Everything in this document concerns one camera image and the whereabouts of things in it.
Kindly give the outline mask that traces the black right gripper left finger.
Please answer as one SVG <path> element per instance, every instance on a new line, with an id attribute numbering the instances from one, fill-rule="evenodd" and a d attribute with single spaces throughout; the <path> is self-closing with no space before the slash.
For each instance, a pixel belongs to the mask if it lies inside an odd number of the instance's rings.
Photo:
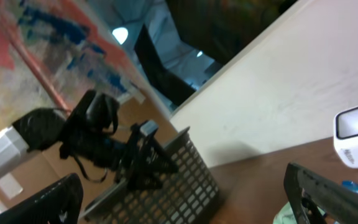
<path id="1" fill-rule="evenodd" d="M 83 187 L 79 176 L 68 174 L 2 212 L 0 224 L 77 224 L 82 201 Z"/>

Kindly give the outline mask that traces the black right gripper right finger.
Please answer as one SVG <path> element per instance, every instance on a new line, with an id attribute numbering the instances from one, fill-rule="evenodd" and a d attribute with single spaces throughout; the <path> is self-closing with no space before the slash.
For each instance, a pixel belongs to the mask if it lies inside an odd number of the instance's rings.
<path id="1" fill-rule="evenodd" d="M 339 223 L 358 223 L 358 193 L 296 163 L 287 165 L 283 184 L 297 223 L 325 223 L 320 210 Z"/>

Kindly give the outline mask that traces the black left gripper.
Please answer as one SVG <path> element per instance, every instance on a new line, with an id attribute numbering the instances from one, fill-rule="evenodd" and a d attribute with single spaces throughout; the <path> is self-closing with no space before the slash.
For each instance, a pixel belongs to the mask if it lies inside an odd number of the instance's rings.
<path id="1" fill-rule="evenodd" d="M 88 90 L 60 132 L 60 158 L 74 158 L 83 177 L 92 183 L 104 182 L 108 170 L 117 170 L 123 156 L 125 144 L 112 138 L 119 127 L 119 108 L 120 102 L 115 98 L 96 90 Z M 89 177 L 80 161 L 81 157 L 103 168 L 103 176 L 99 179 Z"/>

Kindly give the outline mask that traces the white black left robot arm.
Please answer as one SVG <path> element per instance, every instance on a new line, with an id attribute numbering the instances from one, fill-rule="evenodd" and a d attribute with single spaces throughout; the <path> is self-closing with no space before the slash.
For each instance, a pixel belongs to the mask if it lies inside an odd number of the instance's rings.
<path id="1" fill-rule="evenodd" d="M 0 178 L 60 142 L 60 157 L 85 158 L 115 171 L 125 148 L 114 140 L 121 99 L 88 90 L 67 118 L 60 108 L 37 108 L 0 131 Z"/>

